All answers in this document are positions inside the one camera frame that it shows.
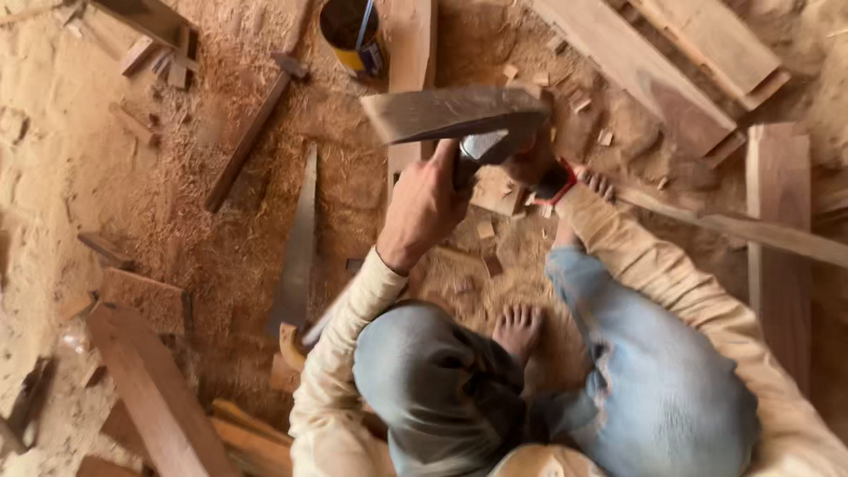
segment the long-sleeve shirt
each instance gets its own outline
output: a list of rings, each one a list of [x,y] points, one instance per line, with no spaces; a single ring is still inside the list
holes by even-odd
[[[676,245],[659,240],[582,184],[566,194],[556,211],[615,279],[667,308],[737,362],[737,374],[758,398],[762,425],[748,475],[848,475],[848,449],[776,362],[753,311],[715,277],[695,268]],[[394,303],[405,282],[372,250],[328,311],[332,320],[306,360],[294,393],[289,432],[295,439],[297,477],[394,475],[386,444],[362,424],[365,413],[353,364],[360,332]],[[535,445],[515,449],[490,477],[519,475],[603,474],[572,449]]]

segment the paint can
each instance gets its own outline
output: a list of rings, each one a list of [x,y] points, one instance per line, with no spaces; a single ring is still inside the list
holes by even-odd
[[[367,7],[368,0],[329,0],[320,18],[321,35],[339,63],[349,75],[361,80],[379,77],[388,60],[376,8],[371,9],[362,44],[356,47]]]

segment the hammer head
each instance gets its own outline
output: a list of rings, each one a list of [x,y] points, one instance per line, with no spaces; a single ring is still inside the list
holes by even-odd
[[[280,66],[281,70],[299,80],[303,80],[310,74],[310,71],[307,70],[305,66],[287,54],[275,53],[272,58]]]

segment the hammer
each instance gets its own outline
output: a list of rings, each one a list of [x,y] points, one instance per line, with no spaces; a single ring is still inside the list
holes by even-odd
[[[275,54],[273,58],[280,65],[280,75],[274,81],[274,86],[271,87],[262,106],[250,118],[249,126],[239,139],[236,150],[233,151],[230,159],[226,162],[226,167],[215,180],[212,191],[206,196],[206,210],[209,212],[216,213],[224,203],[224,199],[230,193],[238,173],[241,172],[244,163],[247,162],[250,150],[254,148],[259,133],[262,132],[265,123],[271,117],[271,113],[274,112],[276,104],[280,102],[280,97],[288,89],[292,77],[303,80],[309,75],[309,71],[291,56]]]

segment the blue wire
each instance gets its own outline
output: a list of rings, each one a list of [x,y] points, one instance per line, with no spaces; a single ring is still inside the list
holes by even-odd
[[[368,27],[368,19],[371,17],[371,10],[374,9],[374,0],[368,0],[368,6],[365,7],[365,18],[362,19],[360,26],[360,36],[356,39],[356,51],[360,51],[362,40],[365,39],[365,29]]]

